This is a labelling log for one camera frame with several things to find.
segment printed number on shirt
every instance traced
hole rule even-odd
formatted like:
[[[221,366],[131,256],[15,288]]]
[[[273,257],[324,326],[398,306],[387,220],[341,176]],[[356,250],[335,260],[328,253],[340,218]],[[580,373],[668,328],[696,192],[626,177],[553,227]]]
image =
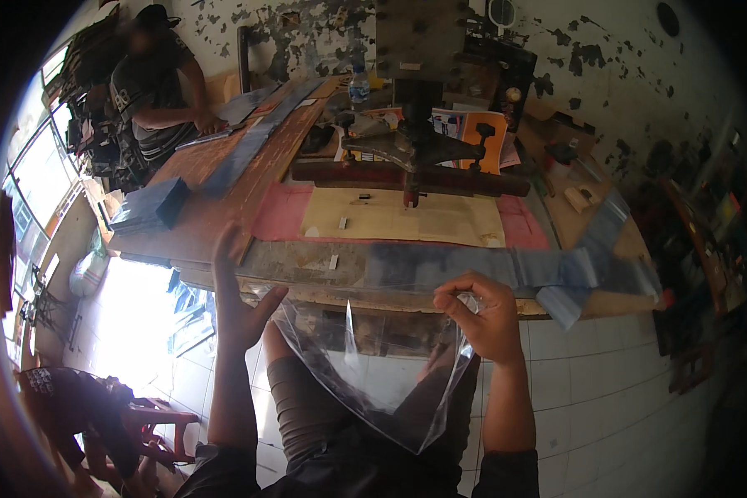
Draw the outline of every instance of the printed number on shirt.
[[[120,109],[124,109],[129,104],[129,95],[127,94],[127,90],[122,88],[116,93],[116,107]]]

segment water bottle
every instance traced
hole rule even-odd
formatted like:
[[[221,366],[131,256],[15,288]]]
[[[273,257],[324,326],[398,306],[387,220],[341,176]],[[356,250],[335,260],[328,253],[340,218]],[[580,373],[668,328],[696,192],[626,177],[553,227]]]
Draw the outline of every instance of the water bottle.
[[[349,98],[352,104],[362,104],[368,100],[371,87],[368,83],[368,73],[365,65],[354,65],[354,78],[349,83]]]

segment wooden table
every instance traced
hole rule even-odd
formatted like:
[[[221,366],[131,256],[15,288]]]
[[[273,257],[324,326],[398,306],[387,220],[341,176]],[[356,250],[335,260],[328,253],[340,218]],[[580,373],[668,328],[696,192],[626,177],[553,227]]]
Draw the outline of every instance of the wooden table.
[[[317,95],[329,96],[324,87]],[[180,269],[180,279],[189,284],[211,288],[210,257],[212,247],[221,229],[229,220],[250,227],[257,207],[271,182],[285,179],[288,167],[296,158],[298,149],[310,126],[319,118],[325,98],[297,108],[269,138],[256,159],[249,165],[229,194],[212,199],[194,192],[186,202],[178,224],[169,232],[159,234],[114,237],[109,248],[122,251],[122,257],[154,264],[170,265]],[[175,153],[154,176],[151,183],[181,176],[190,186],[202,183],[238,143],[244,131],[208,144],[191,146]],[[324,151],[310,157],[334,156],[336,142],[330,142]],[[560,180],[557,192],[564,191]],[[605,197],[610,183],[596,187]],[[578,215],[561,195],[543,201],[533,190],[526,198],[527,205],[546,231],[551,247],[571,248],[586,228],[595,209],[589,208]],[[394,311],[436,312],[431,296],[398,295],[369,291],[361,288],[368,261],[369,244],[317,243],[317,242],[265,242],[253,237],[247,229],[244,243],[247,252],[237,268],[242,292],[250,292],[259,283],[284,283],[290,285],[291,294],[304,300],[323,304],[344,304],[351,299],[364,308]],[[329,270],[332,255],[339,255],[338,266]],[[615,254],[619,256],[647,257],[647,249],[633,220],[626,223]],[[535,301],[530,290],[518,294],[518,312],[524,317],[544,317],[547,314]],[[604,293],[596,290],[587,304],[587,317],[623,315],[647,311],[658,306],[651,297]]]

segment cap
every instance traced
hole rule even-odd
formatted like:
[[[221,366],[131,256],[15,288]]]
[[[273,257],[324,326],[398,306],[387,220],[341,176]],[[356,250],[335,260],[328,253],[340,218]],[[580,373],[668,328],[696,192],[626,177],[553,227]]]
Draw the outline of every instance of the cap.
[[[180,23],[179,17],[169,17],[166,7],[159,3],[147,5],[135,16],[133,25],[142,29],[155,31],[157,29],[169,29]]]

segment hand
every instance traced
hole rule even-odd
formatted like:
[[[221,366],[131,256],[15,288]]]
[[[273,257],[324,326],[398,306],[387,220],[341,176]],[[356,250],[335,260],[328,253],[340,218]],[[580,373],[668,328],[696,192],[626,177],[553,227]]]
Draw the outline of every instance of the hand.
[[[246,352],[257,344],[263,327],[288,293],[287,287],[274,287],[260,300],[256,308],[240,299],[235,278],[236,261],[244,246],[238,244],[240,226],[229,222],[213,250],[213,281],[216,287],[216,308],[219,344]]]
[[[219,133],[227,126],[227,122],[219,119],[208,109],[194,109],[193,125],[197,127],[201,134]]]
[[[473,314],[458,293],[472,292],[484,308]],[[440,285],[434,291],[434,305],[462,328],[479,356],[497,364],[522,362],[518,310],[515,295],[507,285],[468,270],[462,276]]]

